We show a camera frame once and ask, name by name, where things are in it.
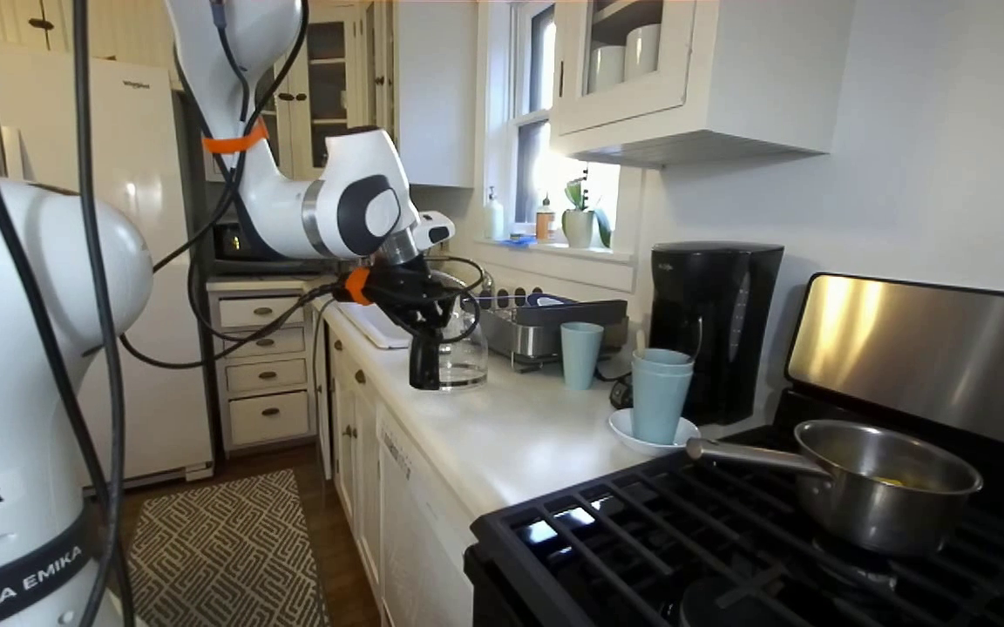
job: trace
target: white countertop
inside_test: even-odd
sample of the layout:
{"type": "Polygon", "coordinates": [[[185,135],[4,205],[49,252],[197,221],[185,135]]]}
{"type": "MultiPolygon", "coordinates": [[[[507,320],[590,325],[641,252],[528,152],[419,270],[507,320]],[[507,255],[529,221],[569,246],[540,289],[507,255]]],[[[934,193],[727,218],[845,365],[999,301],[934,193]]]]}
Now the white countertop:
{"type": "Polygon", "coordinates": [[[515,372],[492,357],[485,384],[414,390],[407,350],[375,349],[341,305],[328,325],[471,515],[648,458],[606,427],[606,384],[569,390],[561,372],[515,372]]]}

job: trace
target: drawer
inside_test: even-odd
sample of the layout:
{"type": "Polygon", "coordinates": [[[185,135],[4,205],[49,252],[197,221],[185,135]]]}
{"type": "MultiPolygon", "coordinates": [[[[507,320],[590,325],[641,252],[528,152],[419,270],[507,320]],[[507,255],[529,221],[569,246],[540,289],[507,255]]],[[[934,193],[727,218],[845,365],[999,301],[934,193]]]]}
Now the drawer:
{"type": "Polygon", "coordinates": [[[297,299],[221,299],[221,328],[264,328],[278,320],[297,299]]]}
{"type": "Polygon", "coordinates": [[[304,354],[304,328],[278,328],[253,343],[232,350],[232,357],[258,357],[258,354],[304,354]]]}
{"type": "Polygon", "coordinates": [[[233,449],[310,434],[306,393],[232,399],[227,421],[233,449]]]}
{"type": "Polygon", "coordinates": [[[306,384],[304,357],[232,363],[227,365],[227,393],[297,390],[304,384],[306,384]]]}

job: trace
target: window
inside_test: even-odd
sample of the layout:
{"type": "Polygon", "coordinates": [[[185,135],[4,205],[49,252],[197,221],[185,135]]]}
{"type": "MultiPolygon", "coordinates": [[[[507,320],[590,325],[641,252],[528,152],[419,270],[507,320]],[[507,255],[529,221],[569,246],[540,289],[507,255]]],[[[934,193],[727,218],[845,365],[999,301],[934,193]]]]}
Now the window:
{"type": "Polygon", "coordinates": [[[550,148],[550,103],[556,103],[556,55],[558,24],[550,0],[528,0],[515,5],[515,221],[533,221],[548,200],[556,213],[569,210],[565,184],[590,174],[590,205],[601,205],[614,227],[616,168],[587,164],[550,148]]]}

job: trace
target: burner grate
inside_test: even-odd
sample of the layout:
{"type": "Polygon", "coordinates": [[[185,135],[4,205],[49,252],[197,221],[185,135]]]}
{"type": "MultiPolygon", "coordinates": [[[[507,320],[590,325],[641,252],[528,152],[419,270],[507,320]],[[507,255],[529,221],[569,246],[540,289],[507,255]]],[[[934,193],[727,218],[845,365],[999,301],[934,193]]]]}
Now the burner grate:
{"type": "Polygon", "coordinates": [[[1004,517],[968,508],[938,555],[875,558],[881,586],[817,551],[796,480],[760,466],[663,457],[475,534],[540,623],[680,623],[684,595],[720,623],[1004,623],[1004,517]]]}

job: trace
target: white wall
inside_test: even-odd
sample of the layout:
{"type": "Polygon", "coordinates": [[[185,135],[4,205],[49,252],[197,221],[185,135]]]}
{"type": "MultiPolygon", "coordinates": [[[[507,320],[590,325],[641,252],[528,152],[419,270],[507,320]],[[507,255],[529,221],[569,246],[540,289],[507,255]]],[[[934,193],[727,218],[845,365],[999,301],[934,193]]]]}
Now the white wall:
{"type": "Polygon", "coordinates": [[[787,246],[772,385],[792,295],[817,268],[1004,289],[1004,4],[859,0],[832,152],[677,164],[645,180],[641,311],[654,243],[787,246]]]}

